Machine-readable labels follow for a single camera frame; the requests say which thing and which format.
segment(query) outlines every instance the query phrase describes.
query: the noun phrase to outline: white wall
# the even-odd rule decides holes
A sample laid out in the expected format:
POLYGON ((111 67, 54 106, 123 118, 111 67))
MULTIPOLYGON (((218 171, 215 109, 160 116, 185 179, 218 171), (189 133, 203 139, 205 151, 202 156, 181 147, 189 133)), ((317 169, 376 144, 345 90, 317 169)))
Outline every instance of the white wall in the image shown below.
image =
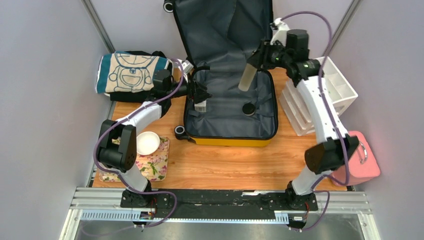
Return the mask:
POLYGON ((381 168, 365 190, 383 240, 423 239, 422 0, 364 0, 330 54, 359 97, 341 116, 381 168))
POLYGON ((110 106, 105 53, 81 1, 2 1, 0 239, 58 239, 110 106))
MULTIPOLYGON (((336 30, 352 0, 274 0, 274 17, 281 18, 298 11, 323 14, 336 30)), ((167 57, 185 59, 174 15, 163 10, 164 0, 92 0, 96 12, 116 50, 163 51, 167 57)), ((328 35, 324 22, 316 16, 295 16, 289 26, 306 29, 310 34, 312 58, 324 52, 328 35)))

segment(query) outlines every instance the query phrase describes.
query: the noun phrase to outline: wooden table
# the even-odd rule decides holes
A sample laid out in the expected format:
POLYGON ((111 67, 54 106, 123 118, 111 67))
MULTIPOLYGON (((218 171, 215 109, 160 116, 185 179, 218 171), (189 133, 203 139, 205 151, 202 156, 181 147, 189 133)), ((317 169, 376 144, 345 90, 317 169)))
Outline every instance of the wooden table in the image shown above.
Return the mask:
MULTIPOLYGON (((279 97, 288 80, 284 69, 270 71, 279 97)), ((315 134, 297 136, 278 103, 278 132, 266 147, 196 145, 177 140, 174 128, 183 125, 185 98, 172 99, 172 106, 161 119, 144 131, 170 139, 168 172, 163 181, 152 182, 153 188, 285 190, 289 181, 305 166, 305 150, 316 144, 315 134)), ((112 120, 126 116, 139 103, 118 102, 112 120)), ((121 182, 104 182, 97 172, 93 187, 123 188, 121 182)), ((346 191, 324 179, 318 190, 346 191)))

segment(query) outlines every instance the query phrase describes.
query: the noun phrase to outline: white bowl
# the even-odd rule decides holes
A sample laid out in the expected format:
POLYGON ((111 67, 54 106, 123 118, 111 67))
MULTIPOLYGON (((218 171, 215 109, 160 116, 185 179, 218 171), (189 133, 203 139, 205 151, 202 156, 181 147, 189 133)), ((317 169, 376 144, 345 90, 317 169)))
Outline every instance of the white bowl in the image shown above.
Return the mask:
POLYGON ((159 136, 152 131, 142 132, 137 136, 137 153, 141 155, 150 155, 154 153, 161 144, 159 136))

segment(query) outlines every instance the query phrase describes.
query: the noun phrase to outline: pink container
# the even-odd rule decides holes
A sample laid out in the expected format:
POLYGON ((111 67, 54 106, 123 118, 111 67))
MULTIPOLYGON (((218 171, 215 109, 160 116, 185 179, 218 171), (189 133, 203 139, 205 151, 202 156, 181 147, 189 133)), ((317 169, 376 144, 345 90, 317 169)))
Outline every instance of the pink container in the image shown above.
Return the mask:
MULTIPOLYGON (((359 146, 349 159, 350 180, 348 186, 351 186, 361 184, 379 176, 380 168, 364 135, 359 131, 349 131, 349 134, 351 136, 357 136, 359 139, 359 146)), ((341 166, 331 175, 344 183, 346 180, 346 167, 344 165, 341 166)), ((332 183, 340 186, 340 184, 334 181, 332 183)))

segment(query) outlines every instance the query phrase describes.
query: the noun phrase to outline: open suitcase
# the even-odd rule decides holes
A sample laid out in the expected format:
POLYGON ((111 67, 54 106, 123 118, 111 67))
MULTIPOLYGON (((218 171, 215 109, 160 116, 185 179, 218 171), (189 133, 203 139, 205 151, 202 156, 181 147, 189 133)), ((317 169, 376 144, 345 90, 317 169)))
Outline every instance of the open suitcase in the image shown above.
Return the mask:
POLYGON ((271 39, 272 0, 174 0, 173 15, 194 64, 192 77, 213 95, 206 111, 195 110, 186 99, 187 139, 199 145, 264 147, 278 129, 274 82, 268 71, 258 71, 247 92, 238 84, 246 59, 261 39, 271 39), (252 103, 253 115, 242 107, 252 103))

